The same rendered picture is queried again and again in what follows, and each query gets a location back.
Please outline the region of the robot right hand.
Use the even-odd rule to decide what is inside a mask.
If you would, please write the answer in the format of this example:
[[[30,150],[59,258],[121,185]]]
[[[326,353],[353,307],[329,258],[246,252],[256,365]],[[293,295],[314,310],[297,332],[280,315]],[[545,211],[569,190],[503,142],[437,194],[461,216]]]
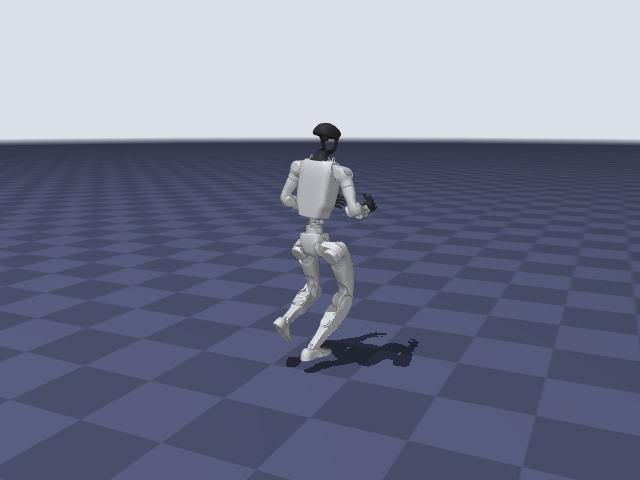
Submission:
[[[377,209],[377,206],[375,206],[375,204],[376,204],[376,203],[375,203],[375,202],[373,202],[373,201],[374,201],[374,199],[371,199],[371,198],[372,198],[371,196],[367,196],[366,194],[363,194],[363,196],[364,196],[364,198],[365,198],[365,201],[364,201],[364,203],[362,204],[362,206],[367,205],[367,206],[368,206],[368,208],[369,208],[369,210],[370,210],[370,212],[371,212],[371,211],[374,211],[375,209]]]

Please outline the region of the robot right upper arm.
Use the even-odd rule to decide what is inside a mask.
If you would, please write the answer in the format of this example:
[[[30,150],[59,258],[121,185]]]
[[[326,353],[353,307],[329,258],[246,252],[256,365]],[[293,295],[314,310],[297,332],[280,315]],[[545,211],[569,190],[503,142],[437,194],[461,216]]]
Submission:
[[[339,182],[343,197],[347,204],[347,207],[345,207],[347,216],[354,218],[362,215],[357,207],[356,191],[351,169],[340,165],[333,165],[332,167],[333,178]]]

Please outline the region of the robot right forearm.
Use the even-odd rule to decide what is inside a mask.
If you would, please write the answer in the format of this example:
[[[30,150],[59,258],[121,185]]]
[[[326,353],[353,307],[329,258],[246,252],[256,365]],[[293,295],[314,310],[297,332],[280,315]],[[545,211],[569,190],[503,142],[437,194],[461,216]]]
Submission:
[[[369,216],[370,210],[369,210],[369,208],[368,208],[368,206],[367,206],[367,205],[362,206],[359,202],[357,202],[357,207],[358,207],[359,212],[360,212],[362,215],[356,216],[355,218],[357,218],[357,219],[364,219],[364,218],[366,218],[367,216]]]

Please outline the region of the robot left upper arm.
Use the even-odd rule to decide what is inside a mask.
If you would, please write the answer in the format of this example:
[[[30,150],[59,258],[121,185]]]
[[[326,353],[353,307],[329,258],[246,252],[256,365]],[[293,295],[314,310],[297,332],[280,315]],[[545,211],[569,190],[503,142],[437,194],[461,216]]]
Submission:
[[[292,192],[298,186],[299,169],[302,161],[303,160],[297,160],[291,164],[290,173],[280,196],[281,202],[287,207],[291,207],[295,204],[295,198],[292,195]]]

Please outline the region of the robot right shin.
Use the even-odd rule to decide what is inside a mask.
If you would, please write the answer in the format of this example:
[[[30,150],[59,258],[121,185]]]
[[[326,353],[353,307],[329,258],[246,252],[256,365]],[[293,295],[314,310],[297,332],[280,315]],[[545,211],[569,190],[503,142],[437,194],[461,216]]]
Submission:
[[[311,351],[314,351],[324,343],[328,336],[339,327],[348,315],[352,302],[352,297],[346,295],[343,297],[338,307],[333,305],[328,306],[320,322],[320,326],[307,348],[312,345]]]

